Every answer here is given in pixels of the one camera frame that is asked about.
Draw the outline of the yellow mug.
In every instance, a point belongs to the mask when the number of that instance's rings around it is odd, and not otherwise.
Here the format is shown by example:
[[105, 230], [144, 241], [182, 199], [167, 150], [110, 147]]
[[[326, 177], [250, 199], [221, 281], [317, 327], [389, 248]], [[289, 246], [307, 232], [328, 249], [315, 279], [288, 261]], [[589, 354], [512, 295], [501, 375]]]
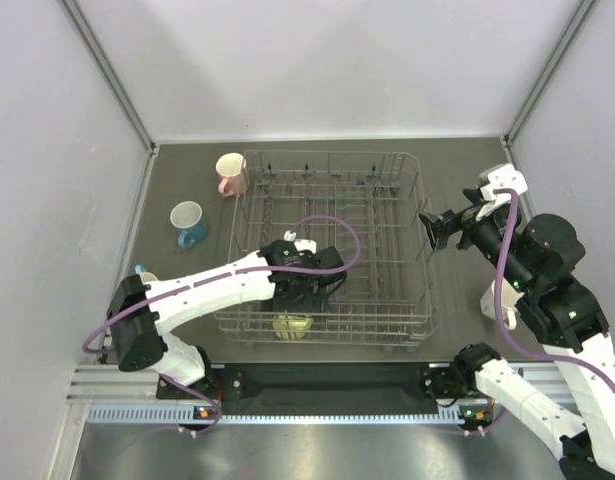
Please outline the yellow mug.
[[278, 314], [274, 317], [272, 327], [279, 340], [299, 341], [306, 337], [312, 324], [312, 316]]

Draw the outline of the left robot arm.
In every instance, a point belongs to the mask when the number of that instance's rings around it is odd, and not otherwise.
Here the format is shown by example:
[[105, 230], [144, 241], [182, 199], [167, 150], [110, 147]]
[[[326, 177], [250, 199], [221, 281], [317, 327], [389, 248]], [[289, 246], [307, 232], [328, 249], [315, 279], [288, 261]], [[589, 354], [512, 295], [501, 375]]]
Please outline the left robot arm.
[[316, 251], [311, 240], [276, 240], [233, 263], [194, 275], [143, 284], [137, 275], [121, 282], [108, 316], [150, 303], [111, 326], [118, 368], [152, 369], [178, 382], [192, 397], [212, 388], [205, 351], [173, 331], [188, 321], [232, 306], [262, 302], [273, 313], [317, 313], [329, 287], [346, 280], [335, 247]]

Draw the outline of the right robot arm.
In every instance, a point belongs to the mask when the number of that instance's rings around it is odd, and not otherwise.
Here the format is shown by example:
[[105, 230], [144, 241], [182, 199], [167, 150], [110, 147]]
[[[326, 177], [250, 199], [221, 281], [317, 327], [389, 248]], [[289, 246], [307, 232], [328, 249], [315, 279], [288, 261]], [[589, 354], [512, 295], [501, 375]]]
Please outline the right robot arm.
[[571, 392], [571, 412], [543, 394], [485, 343], [461, 350], [449, 365], [459, 395], [482, 394], [527, 427], [551, 451], [567, 479], [615, 479], [615, 352], [608, 321], [594, 294], [573, 275], [585, 248], [576, 230], [554, 214], [534, 216], [518, 231], [519, 195], [495, 190], [503, 206], [479, 218], [482, 194], [467, 189], [470, 207], [440, 215], [420, 213], [430, 244], [443, 249], [460, 234], [459, 249], [475, 246], [496, 268], [494, 315], [504, 326], [502, 286], [519, 299], [514, 308]]

